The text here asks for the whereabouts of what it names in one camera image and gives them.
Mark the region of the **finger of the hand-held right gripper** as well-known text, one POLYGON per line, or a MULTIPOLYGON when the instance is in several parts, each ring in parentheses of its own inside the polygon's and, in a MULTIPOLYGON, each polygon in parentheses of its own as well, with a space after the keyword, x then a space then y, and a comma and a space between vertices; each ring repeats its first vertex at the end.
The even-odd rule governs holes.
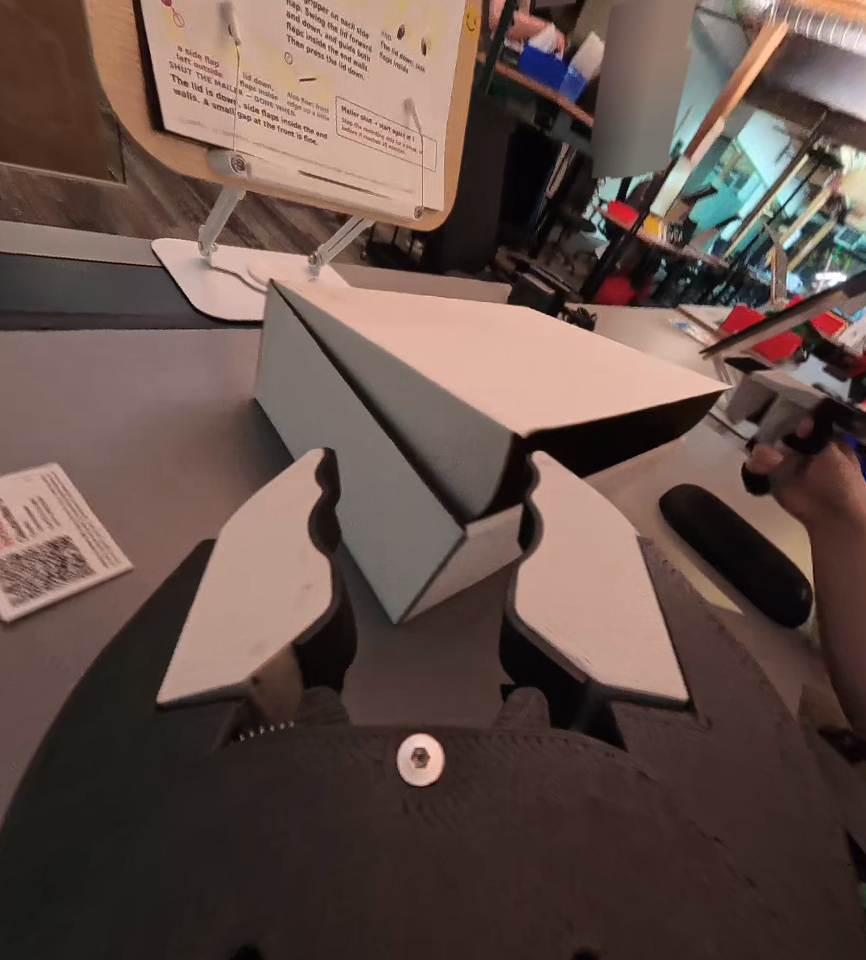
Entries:
POLYGON ((723 355, 738 354, 864 295, 866 295, 866 270, 763 318, 741 331, 728 336, 721 334, 717 342, 702 348, 699 356, 703 359, 713 359, 723 355))

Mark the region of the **black power adapter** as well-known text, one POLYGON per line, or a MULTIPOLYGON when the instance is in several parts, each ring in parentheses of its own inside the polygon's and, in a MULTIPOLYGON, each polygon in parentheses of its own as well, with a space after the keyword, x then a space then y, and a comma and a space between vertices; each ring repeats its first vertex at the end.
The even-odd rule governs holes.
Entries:
POLYGON ((568 304, 576 303, 576 291, 545 270, 521 270, 511 280, 509 306, 523 306, 538 313, 559 317, 568 304))

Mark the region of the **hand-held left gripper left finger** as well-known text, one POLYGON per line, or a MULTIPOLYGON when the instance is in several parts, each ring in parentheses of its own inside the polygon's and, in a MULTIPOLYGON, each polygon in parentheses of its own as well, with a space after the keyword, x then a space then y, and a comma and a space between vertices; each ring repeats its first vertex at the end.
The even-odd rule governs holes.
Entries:
POLYGON ((337 560, 342 488, 330 448, 302 454, 216 537, 155 697, 166 711, 240 704, 287 730, 316 690, 333 698, 358 650, 337 560))

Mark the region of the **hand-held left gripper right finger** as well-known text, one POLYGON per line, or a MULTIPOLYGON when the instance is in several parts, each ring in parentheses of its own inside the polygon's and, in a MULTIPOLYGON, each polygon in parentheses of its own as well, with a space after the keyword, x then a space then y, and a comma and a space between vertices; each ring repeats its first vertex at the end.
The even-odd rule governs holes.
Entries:
POLYGON ((500 631, 512 690, 536 689, 555 728, 618 735, 614 706, 682 712, 691 697, 642 541, 607 498, 544 452, 528 458, 500 631))

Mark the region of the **white printed label sticker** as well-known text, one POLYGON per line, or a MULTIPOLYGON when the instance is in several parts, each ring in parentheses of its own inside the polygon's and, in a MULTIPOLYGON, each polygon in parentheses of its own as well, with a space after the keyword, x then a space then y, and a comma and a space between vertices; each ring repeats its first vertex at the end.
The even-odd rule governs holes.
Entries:
POLYGON ((59 464, 0 475, 0 621, 38 613, 133 568, 59 464))

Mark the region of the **person's right hand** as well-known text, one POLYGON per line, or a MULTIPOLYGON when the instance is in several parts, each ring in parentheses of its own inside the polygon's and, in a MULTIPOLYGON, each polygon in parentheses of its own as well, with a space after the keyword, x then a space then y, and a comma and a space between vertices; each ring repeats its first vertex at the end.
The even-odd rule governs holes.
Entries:
POLYGON ((866 542, 866 480, 847 443, 833 441, 806 455, 757 441, 744 469, 799 522, 811 546, 866 542))

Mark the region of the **white cardboard mailer box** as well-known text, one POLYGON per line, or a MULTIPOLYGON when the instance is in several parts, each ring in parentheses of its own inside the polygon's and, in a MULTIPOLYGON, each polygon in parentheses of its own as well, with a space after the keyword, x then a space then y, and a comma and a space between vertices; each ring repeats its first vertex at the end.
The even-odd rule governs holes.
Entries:
POLYGON ((515 560, 529 456, 592 474, 691 430, 727 386, 523 306, 272 282, 254 395, 331 449, 343 543, 394 624, 515 560))

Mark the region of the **black oval case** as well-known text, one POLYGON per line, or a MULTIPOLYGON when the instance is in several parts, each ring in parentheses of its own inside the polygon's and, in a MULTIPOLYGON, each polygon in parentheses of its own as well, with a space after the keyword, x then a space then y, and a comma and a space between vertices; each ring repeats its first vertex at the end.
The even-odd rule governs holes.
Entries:
POLYGON ((813 612, 806 575, 736 510, 706 488, 679 484, 658 499, 667 524, 766 618, 799 629, 813 612))

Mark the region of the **red box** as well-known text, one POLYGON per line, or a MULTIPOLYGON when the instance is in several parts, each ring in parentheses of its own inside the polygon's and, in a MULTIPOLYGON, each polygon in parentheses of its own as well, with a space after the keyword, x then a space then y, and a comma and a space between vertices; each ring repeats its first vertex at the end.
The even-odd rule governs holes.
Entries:
MULTIPOLYGON (((739 304, 731 309, 719 330, 724 334, 735 334, 753 327, 766 318, 766 314, 756 308, 739 304)), ((760 357, 778 362, 792 357, 803 344, 816 337, 831 340, 845 329, 847 320, 837 313, 826 311, 806 323, 776 334, 772 338, 756 344, 752 350, 760 357)))

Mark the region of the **blue storage bin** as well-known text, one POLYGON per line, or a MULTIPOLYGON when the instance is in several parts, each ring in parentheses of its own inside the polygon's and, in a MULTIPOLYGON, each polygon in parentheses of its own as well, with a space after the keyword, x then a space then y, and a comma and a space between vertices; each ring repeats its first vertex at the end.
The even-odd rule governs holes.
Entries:
POLYGON ((570 102, 576 102, 589 86, 590 79, 575 63, 579 49, 567 46, 564 53, 562 56, 555 48, 547 50, 527 42, 519 54, 516 68, 525 77, 558 91, 570 102))

